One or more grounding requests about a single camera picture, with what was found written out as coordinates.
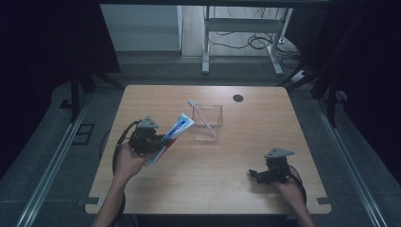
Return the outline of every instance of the black cable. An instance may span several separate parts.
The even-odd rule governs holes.
[[[278,15],[278,11],[280,10],[280,8],[277,8],[277,11],[276,11],[276,16],[274,17],[274,19],[277,19],[277,15]]]
[[[127,139],[126,136],[127,136],[128,132],[130,131],[130,129],[132,128],[132,126],[133,126],[133,125],[139,124],[139,122],[141,122],[141,121],[134,121],[134,122],[132,122],[130,125],[128,125],[128,127],[124,130],[124,132],[121,134],[120,138],[118,139],[117,144],[115,145],[116,147],[121,146],[121,144],[123,143],[123,141],[124,141],[125,139]]]
[[[261,47],[256,47],[253,45],[253,42],[259,41],[262,46]],[[250,44],[250,46],[253,49],[265,49],[269,44],[271,44],[271,41],[265,37],[262,36],[256,36],[256,33],[254,33],[249,39],[248,39],[248,44]]]
[[[234,17],[233,14],[230,12],[230,7],[227,7],[228,13],[230,14],[231,17]]]
[[[248,45],[250,45],[250,44],[246,44],[246,45],[243,45],[243,46],[231,46],[231,45],[228,45],[228,44],[215,43],[215,42],[211,41],[210,39],[209,39],[209,42],[212,43],[212,44],[215,44],[215,45],[222,45],[222,46],[226,46],[226,47],[229,47],[229,48],[232,48],[232,49],[242,49],[242,48],[245,48]]]
[[[280,47],[277,47],[277,50],[283,54],[298,56],[301,54],[299,51],[289,51],[289,50],[282,50]]]
[[[266,8],[263,8],[262,13],[260,13],[260,18],[263,18],[263,16],[265,15],[265,11],[266,11]]]
[[[231,31],[231,32],[226,32],[226,33],[218,33],[218,32],[216,31],[216,34],[217,34],[217,35],[220,35],[220,36],[231,35],[231,34],[233,34],[233,33],[235,33],[235,32]]]
[[[304,184],[303,184],[303,182],[302,182],[301,176],[300,176],[300,174],[298,173],[298,170],[297,170],[294,166],[291,166],[291,165],[288,165],[288,166],[291,167],[292,169],[294,169],[295,172],[296,172],[297,175],[298,175],[298,177],[296,177],[296,176],[294,176],[292,173],[289,173],[289,177],[290,177],[292,180],[294,180],[295,183],[297,183],[298,188],[300,189],[300,191],[301,191],[301,193],[302,193],[302,196],[303,196],[303,198],[304,198],[304,203],[305,203],[305,205],[306,205],[306,190],[305,190],[305,188],[304,188]]]
[[[271,12],[271,8],[269,8],[269,11],[268,11],[268,19],[270,17],[270,12]]]
[[[253,15],[253,18],[256,17],[256,14],[257,14],[257,12],[258,12],[259,10],[261,10],[261,8],[257,9],[257,11],[256,11],[256,12],[254,13],[254,15]]]
[[[111,130],[108,130],[108,131],[104,134],[104,136],[103,136],[103,138],[102,138],[102,140],[101,140],[101,142],[100,142],[99,159],[101,159],[101,156],[103,156],[104,142],[106,141],[106,138],[108,137],[110,131],[111,131]]]
[[[299,61],[299,60],[293,59],[293,58],[290,58],[290,59],[281,59],[281,60],[280,60],[280,64],[283,65],[283,66],[286,67],[286,68],[289,68],[289,69],[296,69],[296,68],[297,68],[296,66],[295,66],[295,67],[288,66],[287,64],[284,63],[285,60],[292,60],[292,61]]]
[[[281,56],[285,56],[285,57],[289,57],[292,58],[294,60],[301,60],[303,57],[300,53],[295,54],[295,52],[288,52],[288,51],[283,51],[282,49],[280,49],[279,47],[277,47],[277,53]]]

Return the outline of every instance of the human hand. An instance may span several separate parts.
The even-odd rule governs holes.
[[[300,180],[298,173],[292,166],[290,167],[290,170],[291,174]],[[279,194],[291,206],[292,209],[305,207],[302,192],[298,184],[292,178],[288,178],[285,183],[273,182],[271,185],[277,189]]]
[[[115,163],[114,177],[127,183],[131,177],[135,176],[144,166],[144,163],[150,159],[152,153],[140,156],[132,150],[128,143],[121,145]]]

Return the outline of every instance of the wrist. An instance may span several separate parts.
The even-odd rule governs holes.
[[[130,178],[126,178],[120,175],[114,175],[113,177],[113,181],[112,181],[112,185],[118,187],[118,188],[125,188],[125,186],[127,185],[128,181],[130,180]]]
[[[306,206],[304,204],[300,203],[295,203],[291,204],[291,209],[295,213],[295,215],[303,215],[303,214],[309,214],[309,211],[307,210]]]

